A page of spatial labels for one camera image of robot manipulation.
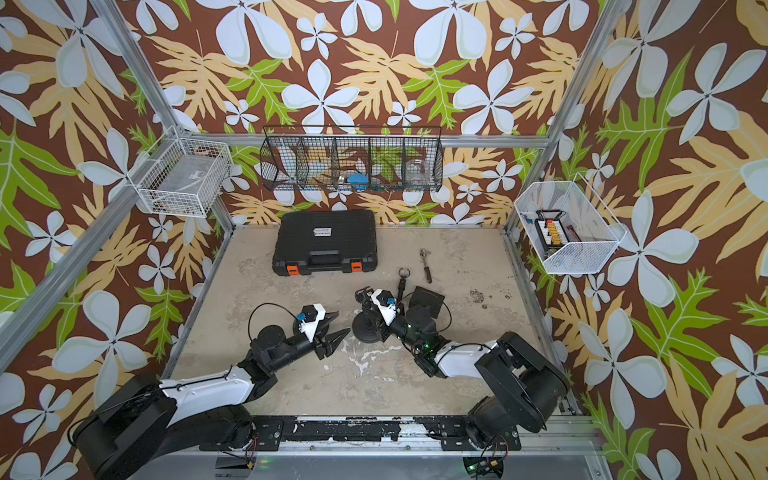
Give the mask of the black stand pole with clip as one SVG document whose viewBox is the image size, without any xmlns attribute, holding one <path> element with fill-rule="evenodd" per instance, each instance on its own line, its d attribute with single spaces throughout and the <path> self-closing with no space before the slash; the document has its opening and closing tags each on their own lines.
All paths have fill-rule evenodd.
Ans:
<svg viewBox="0 0 768 480">
<path fill-rule="evenodd" d="M 355 300 L 364 308 L 368 308 L 370 306 L 373 292 L 374 290 L 370 286 L 363 287 L 354 292 Z"/>
</svg>

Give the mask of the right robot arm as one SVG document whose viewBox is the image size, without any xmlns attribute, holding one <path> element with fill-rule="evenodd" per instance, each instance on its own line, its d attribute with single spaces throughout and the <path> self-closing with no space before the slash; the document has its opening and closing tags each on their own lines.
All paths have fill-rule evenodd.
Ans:
<svg viewBox="0 0 768 480">
<path fill-rule="evenodd" d="M 546 422 L 569 391 L 565 375 L 519 334 L 506 332 L 489 342 L 452 341 L 438 331 L 431 308 L 404 308 L 391 292 L 364 287 L 355 292 L 362 311 L 353 333 L 362 343 L 401 341 L 429 377 L 485 381 L 492 394 L 466 415 L 467 436 L 476 447 L 493 445 L 518 427 L 531 433 Z"/>
</svg>

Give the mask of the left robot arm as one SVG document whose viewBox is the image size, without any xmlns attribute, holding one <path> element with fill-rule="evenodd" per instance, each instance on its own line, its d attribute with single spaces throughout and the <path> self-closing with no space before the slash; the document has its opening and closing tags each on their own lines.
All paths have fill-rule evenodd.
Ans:
<svg viewBox="0 0 768 480">
<path fill-rule="evenodd" d="M 160 456 L 193 447 L 246 450 L 258 438 L 246 404 L 276 385 L 278 370 L 309 354 L 331 356 L 350 332 L 330 331 L 337 316 L 314 306 L 296 319 L 293 336 L 268 325 L 243 360 L 219 373 L 188 380 L 140 375 L 73 426 L 67 439 L 97 479 L 127 479 Z"/>
</svg>

